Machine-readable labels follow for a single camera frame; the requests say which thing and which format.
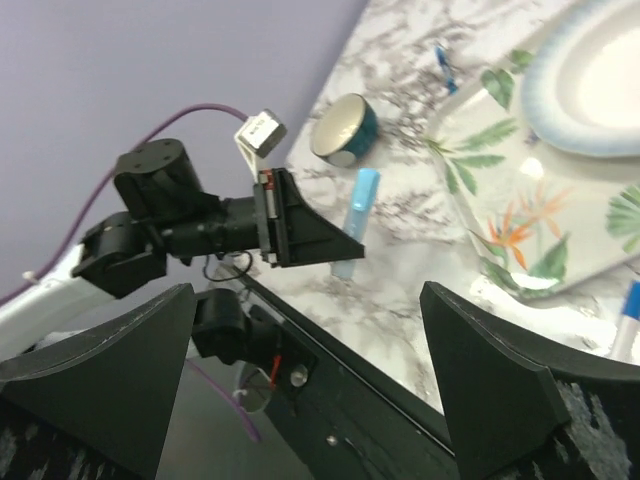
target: marker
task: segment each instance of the marker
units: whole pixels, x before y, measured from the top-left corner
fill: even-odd
[[[369,214],[376,201],[380,173],[373,168],[358,170],[358,178],[351,194],[351,205],[342,230],[354,240],[362,242],[369,223]],[[349,280],[356,268],[355,260],[343,260],[331,264],[331,275]]]
[[[633,282],[618,321],[609,358],[618,362],[631,361],[631,349],[640,330],[640,282]]]
[[[447,89],[449,90],[449,95],[453,95],[458,91],[458,87],[456,86],[456,82],[453,79],[453,72],[451,71],[449,61],[447,60],[447,54],[445,53],[444,48],[442,48],[442,45],[436,45],[436,58],[438,59],[438,64],[442,69],[442,73],[444,73],[444,78]]]

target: screw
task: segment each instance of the screw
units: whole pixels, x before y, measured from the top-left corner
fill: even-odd
[[[291,381],[291,385],[293,385],[295,388],[302,387],[305,383],[307,383],[307,380],[309,380],[309,371],[307,370],[307,367],[305,367],[304,365],[298,365],[291,372],[291,377],[289,378],[289,380]]]

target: blue rimmed plate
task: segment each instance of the blue rimmed plate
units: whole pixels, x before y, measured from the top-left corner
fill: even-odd
[[[591,157],[640,155],[640,1],[589,0],[544,42],[522,85],[540,139]]]

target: white marble surface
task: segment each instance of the white marble surface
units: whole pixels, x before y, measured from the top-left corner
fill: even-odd
[[[367,258],[352,281],[329,265],[251,274],[408,390],[441,410],[418,295],[437,281],[482,308],[585,351],[607,351],[614,321],[640,263],[554,298],[523,305],[480,275],[422,136],[446,99],[434,45],[449,53],[459,83],[468,81],[560,12],[568,0],[371,0],[288,158],[309,204],[341,226],[354,171],[309,151],[314,120],[339,96],[361,93],[382,135],[366,166],[382,173],[364,243]]]

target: gray wall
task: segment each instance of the gray wall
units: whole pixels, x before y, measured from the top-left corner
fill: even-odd
[[[271,108],[290,129],[269,159],[281,164],[365,2],[1,0],[0,291],[45,261],[118,155],[188,104],[223,102],[249,114]],[[223,114],[198,113],[166,135],[185,142],[208,191],[238,196],[250,192],[232,141],[238,127]],[[85,227],[119,209],[109,188]],[[174,262],[169,278],[69,328],[110,318],[173,283],[202,288],[200,265]],[[215,362],[208,368],[230,375]],[[242,450],[248,440],[239,423],[196,382],[183,377],[163,478],[258,478],[225,473],[251,463],[254,450]],[[278,461],[274,445],[258,447],[275,449],[267,463]],[[185,464],[192,469],[181,476]],[[300,478],[294,470],[279,478]]]

